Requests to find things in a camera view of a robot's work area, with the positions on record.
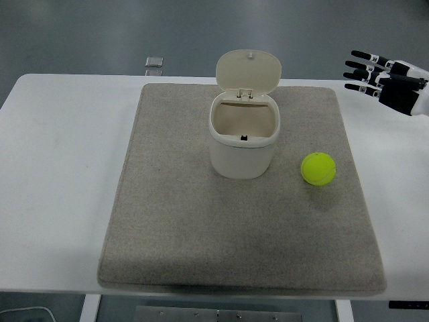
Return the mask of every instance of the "cable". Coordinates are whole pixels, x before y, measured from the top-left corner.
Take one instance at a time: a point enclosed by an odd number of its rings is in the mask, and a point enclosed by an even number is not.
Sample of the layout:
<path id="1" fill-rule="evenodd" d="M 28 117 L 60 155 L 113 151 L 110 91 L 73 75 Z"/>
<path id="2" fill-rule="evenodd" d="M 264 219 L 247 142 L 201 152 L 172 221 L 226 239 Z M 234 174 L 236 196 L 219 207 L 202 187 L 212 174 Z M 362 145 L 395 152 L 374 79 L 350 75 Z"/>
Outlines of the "cable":
<path id="1" fill-rule="evenodd" d="M 7 312 L 27 311 L 27 310 L 45 310 L 51 316 L 52 321 L 56 322 L 56 320 L 54 318 L 54 315 L 52 314 L 51 310 L 49 310 L 47 307 L 22 307 L 22 308 L 19 308 L 19 309 L 4 310 L 4 311 L 1 311 L 0 314 L 7 313 Z"/>

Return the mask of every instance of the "metal plate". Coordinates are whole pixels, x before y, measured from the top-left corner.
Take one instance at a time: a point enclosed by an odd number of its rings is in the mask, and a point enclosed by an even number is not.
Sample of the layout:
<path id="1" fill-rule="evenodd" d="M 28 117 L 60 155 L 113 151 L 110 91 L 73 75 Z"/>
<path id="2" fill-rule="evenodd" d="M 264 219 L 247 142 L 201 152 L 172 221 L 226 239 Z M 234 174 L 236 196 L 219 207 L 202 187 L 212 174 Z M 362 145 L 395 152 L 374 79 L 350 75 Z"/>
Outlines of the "metal plate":
<path id="1" fill-rule="evenodd" d="M 217 322 L 217 310 L 138 306 L 133 322 Z"/>
<path id="2" fill-rule="evenodd" d="M 302 322 L 301 314 L 178 307 L 135 308 L 133 322 Z"/>
<path id="3" fill-rule="evenodd" d="M 162 76 L 162 70 L 148 69 L 146 70 L 145 76 Z"/>
<path id="4" fill-rule="evenodd" d="M 147 57 L 145 66 L 146 67 L 161 67 L 163 60 L 164 60 L 163 57 Z"/>

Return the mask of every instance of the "gray mat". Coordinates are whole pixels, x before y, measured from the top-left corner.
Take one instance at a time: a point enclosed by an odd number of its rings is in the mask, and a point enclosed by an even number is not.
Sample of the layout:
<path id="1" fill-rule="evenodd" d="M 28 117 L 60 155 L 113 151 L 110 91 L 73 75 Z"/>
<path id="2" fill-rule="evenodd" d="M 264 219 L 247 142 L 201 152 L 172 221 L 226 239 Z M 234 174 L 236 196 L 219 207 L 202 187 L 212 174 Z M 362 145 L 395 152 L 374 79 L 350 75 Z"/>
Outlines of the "gray mat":
<path id="1" fill-rule="evenodd" d="M 383 266 L 335 93 L 277 88 L 270 96 L 282 129 L 274 158 L 259 178 L 233 180 L 212 169 L 208 153 L 208 114 L 220 92 L 213 85 L 144 86 L 99 283 L 382 292 Z M 301 177 L 301 161 L 312 152 L 336 161 L 326 186 Z"/>

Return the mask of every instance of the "robot finger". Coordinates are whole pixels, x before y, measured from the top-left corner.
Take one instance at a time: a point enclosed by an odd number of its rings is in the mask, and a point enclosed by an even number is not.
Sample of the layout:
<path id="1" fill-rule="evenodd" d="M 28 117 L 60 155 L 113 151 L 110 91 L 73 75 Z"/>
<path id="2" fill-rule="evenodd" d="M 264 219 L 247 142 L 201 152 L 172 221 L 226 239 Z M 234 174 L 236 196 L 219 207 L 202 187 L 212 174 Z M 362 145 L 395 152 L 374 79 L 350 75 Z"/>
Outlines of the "robot finger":
<path id="1" fill-rule="evenodd" d="M 355 85 L 355 84 L 349 84 L 349 83 L 344 84 L 344 87 L 346 89 L 351 89 L 352 91 L 357 91 L 372 97 L 380 97 L 380 94 L 381 94 L 380 89 L 374 89 L 373 87 L 367 87 L 367 86 L 361 86 L 361 85 Z"/>
<path id="2" fill-rule="evenodd" d="M 346 65 L 348 67 L 351 67 L 351 68 L 367 70 L 369 72 L 383 72 L 383 71 L 385 71 L 384 69 L 377 67 L 377 66 L 365 65 L 365 64 L 361 64 L 360 62 L 352 62 L 351 60 L 347 60 Z"/>
<path id="3" fill-rule="evenodd" d="M 378 64 L 382 67 L 385 67 L 388 70 L 390 70 L 393 67 L 393 64 L 395 64 L 394 60 L 390 60 L 378 55 L 368 54 L 366 52 L 360 52 L 358 50 L 352 50 L 351 54 L 354 57 L 369 60 L 370 62 L 373 62 L 374 64 Z"/>
<path id="4" fill-rule="evenodd" d="M 389 75 L 386 73 L 368 72 L 362 69 L 356 69 L 353 71 L 353 73 L 345 72 L 343 76 L 379 88 L 383 87 L 383 83 L 380 81 L 380 79 L 389 78 Z"/>

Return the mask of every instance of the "lid hinge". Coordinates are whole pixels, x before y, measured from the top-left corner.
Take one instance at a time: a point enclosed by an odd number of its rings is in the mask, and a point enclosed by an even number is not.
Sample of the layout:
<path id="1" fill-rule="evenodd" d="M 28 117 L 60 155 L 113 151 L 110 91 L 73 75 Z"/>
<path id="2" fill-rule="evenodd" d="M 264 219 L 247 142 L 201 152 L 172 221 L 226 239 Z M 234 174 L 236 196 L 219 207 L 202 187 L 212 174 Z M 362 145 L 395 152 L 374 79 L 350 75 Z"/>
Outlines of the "lid hinge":
<path id="1" fill-rule="evenodd" d="M 242 101 L 249 101 L 253 98 L 253 92 L 251 89 L 240 89 L 237 98 Z"/>

